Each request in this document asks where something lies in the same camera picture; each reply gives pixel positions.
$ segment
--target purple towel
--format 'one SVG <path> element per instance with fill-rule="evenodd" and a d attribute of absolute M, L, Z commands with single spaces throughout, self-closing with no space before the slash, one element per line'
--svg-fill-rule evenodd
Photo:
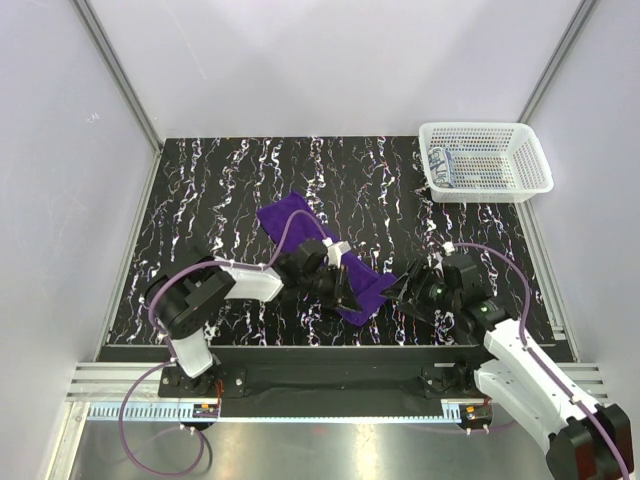
<path fill-rule="evenodd" d="M 288 197 L 283 198 L 267 207 L 258 210 L 258 219 L 260 225 L 271 239 L 278 243 L 282 238 L 284 225 L 287 223 L 289 216 L 296 210 L 306 210 L 313 214 L 313 211 L 307 205 L 304 198 L 296 193 L 291 192 Z M 334 242 L 340 240 L 336 235 L 324 228 L 326 234 L 331 237 Z M 293 252 L 298 245 L 308 238 L 316 238 L 322 240 L 322 235 L 318 231 L 313 221 L 305 215 L 297 215 L 292 221 L 289 233 L 282 247 L 283 252 Z M 396 277 L 391 273 L 379 275 L 367 265 L 362 263 L 360 259 L 352 252 L 347 252 L 342 256 L 342 263 L 347 266 L 347 275 L 349 276 L 349 285 L 353 293 L 358 298 L 358 303 L 362 312 L 347 312 L 339 310 L 340 315 L 356 326 L 366 323 L 371 315 L 378 311 L 380 306 L 387 300 L 380 296 L 385 288 L 390 287 L 396 282 Z"/>

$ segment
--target black marble surface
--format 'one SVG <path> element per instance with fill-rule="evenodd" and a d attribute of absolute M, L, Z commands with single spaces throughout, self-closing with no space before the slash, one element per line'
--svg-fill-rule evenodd
<path fill-rule="evenodd" d="M 275 245 L 255 212 L 295 189 L 321 221 L 379 272 L 399 276 L 446 241 L 490 245 L 531 280 L 529 330 L 552 333 L 515 207 L 437 204 L 430 200 L 416 137 L 204 138 L 167 140 L 107 344 L 154 345 L 141 294 L 161 266 L 194 244 L 257 263 Z M 494 293 L 519 312 L 524 289 L 499 259 L 471 252 Z M 387 302 L 362 328 L 314 303 L 228 302 L 212 313 L 212 345 L 429 345 L 453 340 L 454 319 L 433 312 L 421 322 Z"/>

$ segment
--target purple cable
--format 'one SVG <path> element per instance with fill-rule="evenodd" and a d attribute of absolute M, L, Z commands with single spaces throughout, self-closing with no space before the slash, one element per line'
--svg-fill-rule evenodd
<path fill-rule="evenodd" d="M 158 433 L 156 433 L 153 437 L 148 438 L 142 445 L 140 445 L 139 447 L 136 447 L 134 449 L 131 449 L 131 452 L 136 455 L 138 453 L 140 453 L 141 451 L 143 451 L 144 449 L 146 449 L 149 445 L 151 445 L 152 443 L 154 443 L 156 440 L 158 440 L 159 438 L 162 438 L 170 433 L 173 432 L 177 432 L 181 430 L 180 427 L 178 426 L 174 426 L 174 427 L 169 427 L 169 428 L 165 428 L 164 430 L 160 430 Z M 106 456 L 102 453 L 102 448 L 98 448 L 98 454 L 100 455 L 100 458 L 102 458 L 102 461 L 105 463 L 110 463 L 112 465 L 119 465 L 122 462 L 125 462 L 127 460 L 129 460 L 129 457 L 127 455 L 125 455 L 122 458 L 118 458 L 118 459 L 110 459 L 110 458 L 106 458 Z"/>
<path fill-rule="evenodd" d="M 129 448 L 129 444 L 127 443 L 127 438 L 124 434 L 124 410 L 134 390 L 138 388 L 138 386 L 144 381 L 145 378 L 147 378 L 152 373 L 163 369 L 164 367 L 169 367 L 172 365 L 173 365 L 173 362 L 161 363 L 160 365 L 153 367 L 148 372 L 142 374 L 142 376 L 135 381 L 135 383 L 131 386 L 127 394 L 124 396 L 124 400 L 122 400 L 122 405 L 120 406 L 120 413 L 118 414 L 118 430 L 120 432 L 120 442 L 122 442 L 122 448 L 124 449 L 124 453 L 127 455 L 129 460 L 131 460 L 131 462 L 133 462 L 133 464 L 143 472 L 150 473 L 151 475 L 156 475 L 158 477 L 165 477 L 165 478 L 184 477 L 185 475 L 188 475 L 189 473 L 191 473 L 198 466 L 198 464 L 200 463 L 200 460 L 202 460 L 202 455 L 204 454 L 204 446 L 206 442 L 205 436 L 202 434 L 202 432 L 195 429 L 193 430 L 198 435 L 198 438 L 200 440 L 200 451 L 198 452 L 198 455 L 196 456 L 196 459 L 194 460 L 194 462 L 189 467 L 187 467 L 185 470 L 181 472 L 176 472 L 176 473 L 159 472 L 157 470 L 153 470 L 152 468 L 147 467 L 142 462 L 140 462 L 136 458 L 134 452 Z"/>
<path fill-rule="evenodd" d="M 289 218 L 287 219 L 287 223 L 285 223 L 284 225 L 284 230 L 282 231 L 282 238 L 280 239 L 280 243 L 278 243 L 278 247 L 276 248 L 276 251 L 273 252 L 273 255 L 271 256 L 271 260 L 269 260 L 269 263 L 267 263 L 267 266 L 265 268 L 271 267 L 278 259 L 278 255 L 280 255 L 280 252 L 282 251 L 282 247 L 284 247 L 284 241 L 287 239 L 287 234 L 289 233 L 289 227 L 291 227 L 291 222 L 293 221 L 294 217 L 296 217 L 301 213 L 306 215 L 313 221 L 315 226 L 318 227 L 318 230 L 320 231 L 320 234 L 322 235 L 323 239 L 328 238 L 327 232 L 324 231 L 324 228 L 322 228 L 322 225 L 320 225 L 316 217 L 314 217 L 311 213 L 307 212 L 306 210 L 296 210 L 291 215 L 289 215 Z"/>
<path fill-rule="evenodd" d="M 487 252 L 490 252 L 494 254 L 496 257 L 503 260 L 507 265 L 511 267 L 511 269 L 514 272 L 516 272 L 518 277 L 520 277 L 520 280 L 522 280 L 522 284 L 524 285 L 524 290 L 525 290 L 524 307 L 522 308 L 522 314 L 520 317 L 520 325 L 519 325 L 520 341 L 522 342 L 522 346 L 525 348 L 525 350 L 529 352 L 529 354 L 531 355 L 531 358 L 533 358 L 533 360 L 540 366 L 540 368 L 544 370 L 544 372 L 549 376 L 549 378 L 551 378 L 551 380 L 553 380 L 554 383 L 558 385 L 558 388 L 560 388 L 560 390 L 562 390 L 564 394 L 567 395 L 567 397 L 569 397 L 570 400 L 572 400 L 574 395 L 571 389 L 564 384 L 564 382 L 560 379 L 560 377 L 558 377 L 547 366 L 547 364 L 540 358 L 540 356 L 536 352 L 533 351 L 532 348 L 527 347 L 527 340 L 526 340 L 525 333 L 526 333 L 526 326 L 527 326 L 527 316 L 529 315 L 529 307 L 531 304 L 531 289 L 529 288 L 529 282 L 527 281 L 527 278 L 524 276 L 522 271 L 507 256 L 498 252 L 497 250 L 494 250 L 491 247 L 480 245 L 478 243 L 467 243 L 467 242 L 454 243 L 453 246 L 475 248 L 478 250 L 485 250 Z M 615 458 L 616 462 L 618 463 L 618 468 L 620 468 L 620 473 L 622 473 L 622 478 L 624 480 L 630 480 L 629 469 L 627 468 L 627 465 L 624 463 L 622 454 L 620 453 L 620 450 L 618 450 L 618 447 L 616 447 L 616 444 L 613 442 L 613 440 L 605 430 L 604 426 L 600 423 L 600 421 L 596 418 L 596 416 L 593 413 L 591 413 L 589 408 L 587 408 L 587 406 L 584 403 L 582 403 L 582 401 L 580 400 L 576 401 L 575 405 L 580 410 L 582 410 L 582 412 L 587 416 L 587 418 L 591 421 L 591 423 L 593 423 L 593 426 L 596 427 L 596 430 L 598 430 L 598 433 L 602 435 L 602 439 L 607 444 L 607 447 L 609 447 L 609 450 L 611 451 L 613 458 Z"/>

